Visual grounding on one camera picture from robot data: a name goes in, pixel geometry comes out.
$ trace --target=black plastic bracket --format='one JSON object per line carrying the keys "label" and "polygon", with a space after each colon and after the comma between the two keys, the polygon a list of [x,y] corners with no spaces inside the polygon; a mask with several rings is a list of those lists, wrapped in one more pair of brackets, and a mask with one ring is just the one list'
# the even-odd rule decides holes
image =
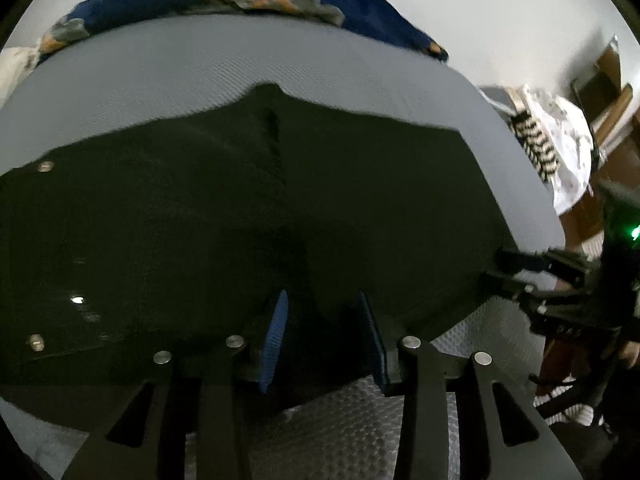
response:
{"label": "black plastic bracket", "polygon": [[200,387],[196,468],[200,480],[250,480],[242,438],[242,406],[234,361],[246,348],[220,345],[210,354]]}
{"label": "black plastic bracket", "polygon": [[[358,308],[381,390],[404,394],[395,480],[448,478],[447,391],[456,394],[462,480],[580,480],[532,403],[488,354],[477,352],[469,359],[441,354],[408,336],[395,320],[388,324],[363,293]],[[400,370],[398,383],[388,380],[385,366]]]}
{"label": "black plastic bracket", "polygon": [[184,478],[184,432],[173,416],[173,373],[171,362],[156,365],[148,380],[92,431],[63,480]]}
{"label": "black plastic bracket", "polygon": [[496,254],[498,268],[507,274],[521,270],[549,272],[575,288],[584,286],[597,265],[590,264],[585,256],[562,249],[549,249],[543,253],[522,253],[514,249],[500,249]]}
{"label": "black plastic bracket", "polygon": [[611,338],[620,330],[590,322],[585,313],[590,294],[585,290],[539,290],[532,283],[493,271],[482,274],[481,285],[492,295],[518,302],[535,334],[586,344]]}

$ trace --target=silver screw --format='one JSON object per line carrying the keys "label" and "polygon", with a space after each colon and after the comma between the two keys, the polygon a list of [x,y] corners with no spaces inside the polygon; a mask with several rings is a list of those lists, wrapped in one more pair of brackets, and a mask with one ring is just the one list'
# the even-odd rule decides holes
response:
{"label": "silver screw", "polygon": [[490,365],[491,361],[493,361],[493,359],[487,352],[476,352],[476,355],[474,355],[474,360],[476,361],[476,363],[482,366]]}
{"label": "silver screw", "polygon": [[402,338],[402,346],[405,348],[420,348],[422,341],[417,338],[415,335],[408,335]]}
{"label": "silver screw", "polygon": [[38,164],[38,171],[40,173],[47,173],[47,171],[51,171],[51,170],[53,170],[52,160],[45,160],[44,162],[41,162],[40,164]]}
{"label": "silver screw", "polygon": [[230,335],[226,338],[225,343],[229,348],[240,348],[244,344],[244,337],[241,335]]}
{"label": "silver screw", "polygon": [[42,352],[44,350],[44,339],[40,334],[30,335],[29,345],[34,352]]}
{"label": "silver screw", "polygon": [[157,365],[165,365],[171,360],[171,352],[167,350],[161,350],[154,354],[154,362]]}

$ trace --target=gray fabric surface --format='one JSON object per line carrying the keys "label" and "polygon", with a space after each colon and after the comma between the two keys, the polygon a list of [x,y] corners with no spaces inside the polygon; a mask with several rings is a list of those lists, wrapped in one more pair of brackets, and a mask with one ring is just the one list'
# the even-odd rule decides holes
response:
{"label": "gray fabric surface", "polygon": [[[564,244],[548,192],[525,153],[464,77],[421,54],[275,16],[153,20],[63,50],[38,67],[0,110],[0,173],[83,137],[226,104],[263,81],[311,102],[459,130],[520,248]],[[548,276],[536,281],[554,285]],[[543,349],[542,338],[529,334],[517,307],[503,300],[489,301],[434,344],[462,356],[487,351],[522,387],[527,374],[539,370]],[[330,394],[341,396],[341,409],[327,411],[337,398],[329,396],[255,428],[250,450],[255,477],[297,479],[301,464],[314,464],[317,473],[309,478],[391,478],[402,400],[385,399],[367,381]],[[5,402],[0,413],[20,446],[55,478],[84,439]],[[345,413],[354,414],[346,426]],[[458,478],[453,413],[450,478]],[[344,437],[339,442],[356,442],[349,452],[332,442],[336,431]],[[306,462],[305,454],[296,455],[302,462],[289,460],[296,449],[306,449]]]}
{"label": "gray fabric surface", "polygon": [[[489,99],[493,99],[494,101],[501,103],[503,105],[510,106],[514,111],[516,107],[513,105],[513,101],[509,97],[509,94],[500,86],[481,86],[481,91],[484,92]],[[504,112],[495,111],[500,118],[505,122],[505,124],[511,124],[511,118]],[[551,195],[551,201],[554,199],[554,187],[551,185],[551,182],[543,182],[545,189]]]}

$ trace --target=white cloth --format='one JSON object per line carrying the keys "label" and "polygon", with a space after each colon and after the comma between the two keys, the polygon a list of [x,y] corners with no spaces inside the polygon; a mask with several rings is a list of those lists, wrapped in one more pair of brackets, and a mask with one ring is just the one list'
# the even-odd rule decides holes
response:
{"label": "white cloth", "polygon": [[518,89],[531,115],[558,152],[558,171],[551,177],[556,213],[569,211],[584,195],[591,175],[593,137],[584,114],[568,100],[543,90]]}
{"label": "white cloth", "polygon": [[37,62],[36,47],[11,47],[0,52],[0,108],[22,80],[33,72]]}
{"label": "white cloth", "polygon": [[[575,378],[569,375],[564,379],[563,382],[573,381]],[[549,402],[551,399],[555,399],[557,396],[560,396],[565,393],[565,391],[569,390],[572,386],[558,386],[554,388],[554,390],[549,395],[544,396],[536,396],[533,401],[533,405],[535,407],[540,406],[541,404],[545,404]],[[566,410],[563,410],[560,413],[556,413],[553,416],[545,419],[545,422],[548,425],[555,424],[556,422],[569,422],[569,421],[577,422],[583,426],[590,426],[593,422],[593,408],[586,404],[574,404],[573,406],[568,407]],[[598,421],[598,425],[601,426],[604,420],[600,417]]]}

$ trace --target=white wall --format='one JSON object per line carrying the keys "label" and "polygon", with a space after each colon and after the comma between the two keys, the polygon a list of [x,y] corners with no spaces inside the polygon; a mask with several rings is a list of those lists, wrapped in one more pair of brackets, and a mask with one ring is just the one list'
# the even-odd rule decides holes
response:
{"label": "white wall", "polygon": [[[82,0],[35,0],[7,46],[30,46]],[[450,53],[475,84],[529,83],[566,92],[577,70],[618,35],[622,79],[640,105],[640,45],[610,0],[388,0]]]}

